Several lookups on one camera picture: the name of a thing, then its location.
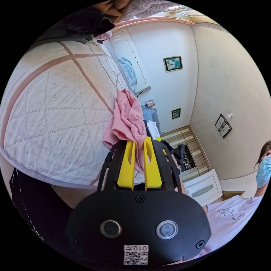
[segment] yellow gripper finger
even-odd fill
[[[159,142],[162,141],[162,139],[159,138],[159,137],[156,137],[156,140],[159,141]],[[166,153],[166,151],[164,149],[163,149],[163,152],[164,152],[164,155],[167,156],[167,153]]]
[[[117,181],[118,187],[128,189],[130,188],[134,190],[135,154],[136,154],[135,142],[127,141],[124,157],[121,164],[121,170],[119,173],[119,178]]]
[[[144,141],[144,172],[145,172],[145,190],[160,188],[162,180],[152,145],[151,137],[146,137]]]

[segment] brown blanket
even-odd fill
[[[131,0],[108,0],[94,4],[92,7],[110,18],[112,23],[119,23],[130,3]]]

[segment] white cabinet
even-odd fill
[[[127,58],[133,66],[137,77],[135,88],[136,96],[150,89],[150,79],[147,70],[141,60],[136,46],[126,28],[114,31],[109,40],[117,58]]]
[[[214,169],[183,185],[187,195],[203,207],[222,197],[222,189]]]

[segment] quilted blanket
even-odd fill
[[[102,143],[117,91],[127,88],[105,45],[49,43],[17,64],[0,106],[0,152],[21,172],[53,185],[97,186]],[[135,172],[135,183],[144,181]]]

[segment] qr code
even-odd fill
[[[148,252],[124,252],[125,265],[147,265],[148,264]]]

